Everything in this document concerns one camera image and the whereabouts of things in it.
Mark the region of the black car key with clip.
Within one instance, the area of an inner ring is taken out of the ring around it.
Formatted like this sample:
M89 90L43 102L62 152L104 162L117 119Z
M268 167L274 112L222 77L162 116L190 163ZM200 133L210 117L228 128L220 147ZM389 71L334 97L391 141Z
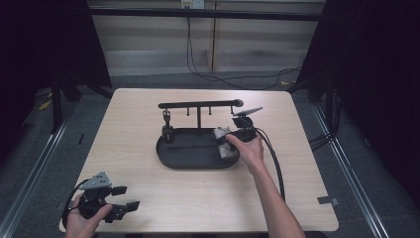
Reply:
M164 125L161 129L161 137L166 143L171 144L174 142L174 129L170 125L170 112L168 110L163 110L162 117Z

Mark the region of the person's right hand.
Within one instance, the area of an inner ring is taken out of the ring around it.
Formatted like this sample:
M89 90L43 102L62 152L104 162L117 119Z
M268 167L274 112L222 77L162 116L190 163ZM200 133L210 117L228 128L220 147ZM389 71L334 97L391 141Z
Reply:
M232 134L228 134L226 138L238 149L240 157L252 175L258 174L263 169L263 144L260 136L256 136L250 142L243 142Z

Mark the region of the metal floor rail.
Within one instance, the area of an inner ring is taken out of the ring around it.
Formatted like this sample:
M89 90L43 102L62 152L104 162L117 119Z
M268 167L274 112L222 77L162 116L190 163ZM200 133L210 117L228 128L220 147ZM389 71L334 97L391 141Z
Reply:
M68 120L73 114L75 107L71 107L65 114L62 122L57 129L50 134L46 145L38 156L35 166L31 172L26 176L25 183L19 190L17 197L8 209L4 219L0 222L0 238L12 238L28 204L37 188L41 177L53 157L54 151L58 146L61 138L66 130Z
M369 199L340 141L332 136L322 108L319 105L315 105L313 111L373 236L375 238L390 238L381 217Z

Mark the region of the black curtain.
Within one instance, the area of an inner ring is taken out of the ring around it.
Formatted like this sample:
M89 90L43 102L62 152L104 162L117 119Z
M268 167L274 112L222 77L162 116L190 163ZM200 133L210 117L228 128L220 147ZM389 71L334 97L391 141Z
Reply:
M297 82L329 84L420 208L420 0L326 0Z
M87 0L0 0L0 168L39 89L111 85L88 9Z

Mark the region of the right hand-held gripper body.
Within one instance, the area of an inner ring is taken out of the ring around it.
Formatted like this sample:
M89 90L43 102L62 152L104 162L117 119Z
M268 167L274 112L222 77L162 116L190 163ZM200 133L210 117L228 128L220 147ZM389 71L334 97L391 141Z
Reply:
M234 113L232 120L238 130L232 132L232 135L236 136L240 141L245 143L253 140L257 136L257 129L255 128L254 122L249 115L260 110L262 110L262 108L258 107Z

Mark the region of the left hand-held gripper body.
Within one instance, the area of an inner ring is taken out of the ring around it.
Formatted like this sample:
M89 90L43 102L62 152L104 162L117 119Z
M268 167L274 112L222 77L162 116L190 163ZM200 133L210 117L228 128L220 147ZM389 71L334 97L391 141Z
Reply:
M83 191L78 202L80 214L86 219L93 217L101 207L107 204L106 197L112 195L112 188L112 183L105 172L100 172L84 181L79 187Z

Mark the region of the grey key pouch with ring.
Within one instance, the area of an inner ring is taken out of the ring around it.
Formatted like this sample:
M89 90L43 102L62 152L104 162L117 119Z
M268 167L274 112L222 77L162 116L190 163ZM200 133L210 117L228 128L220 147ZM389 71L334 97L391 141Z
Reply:
M222 128L217 127L214 129L214 135L215 138L219 135L227 135L231 132L230 128ZM225 144L225 145L217 145L219 148L220 156L222 159L235 159L239 156L239 153L236 149L234 149L231 144Z

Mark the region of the white wall socket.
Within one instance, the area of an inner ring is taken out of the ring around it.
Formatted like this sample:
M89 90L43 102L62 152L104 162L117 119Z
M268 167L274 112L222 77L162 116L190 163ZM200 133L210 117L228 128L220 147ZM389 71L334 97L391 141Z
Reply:
M204 10L205 1L204 0L180 0L180 7L182 9Z

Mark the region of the black key rack with tray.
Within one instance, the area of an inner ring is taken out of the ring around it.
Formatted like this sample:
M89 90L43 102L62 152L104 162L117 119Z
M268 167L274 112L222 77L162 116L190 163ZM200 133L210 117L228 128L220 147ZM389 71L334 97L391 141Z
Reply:
M159 161L174 170L224 170L232 167L238 160L222 159L216 145L214 128L204 128L201 125L201 109L207 108L212 114L213 107L242 107L240 99L219 101L192 101L160 103L158 108L163 110L185 108L190 115L190 109L195 108L196 128L173 128L174 142L166 143L160 136L157 140L156 151Z

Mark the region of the black stand post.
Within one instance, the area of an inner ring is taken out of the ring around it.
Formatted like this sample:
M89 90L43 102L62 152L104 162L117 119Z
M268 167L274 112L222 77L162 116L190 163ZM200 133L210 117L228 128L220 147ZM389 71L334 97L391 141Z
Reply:
M56 133L62 124L62 109L61 109L61 94L59 79L57 74L52 77L52 112L53 112L53 124L52 133Z

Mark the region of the black horizontal bar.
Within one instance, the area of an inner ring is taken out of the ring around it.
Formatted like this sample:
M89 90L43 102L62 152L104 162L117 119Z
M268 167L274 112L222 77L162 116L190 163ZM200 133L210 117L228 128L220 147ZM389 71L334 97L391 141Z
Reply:
M139 16L139 17L185 17L212 19L246 19L318 22L324 19L322 14L228 11L228 10L182 10L182 9L145 9L145 8L89 8L91 15L103 16Z

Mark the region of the person's left hand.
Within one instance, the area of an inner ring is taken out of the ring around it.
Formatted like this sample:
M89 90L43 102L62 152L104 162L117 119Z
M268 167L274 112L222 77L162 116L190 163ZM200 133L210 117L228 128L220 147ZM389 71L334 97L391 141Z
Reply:
M73 205L75 207L78 205L81 196L82 194L79 194L74 199ZM106 204L89 219L80 215L77 207L71 210L67 215L65 238L93 238L99 223L108 215L112 208L113 206L111 204Z

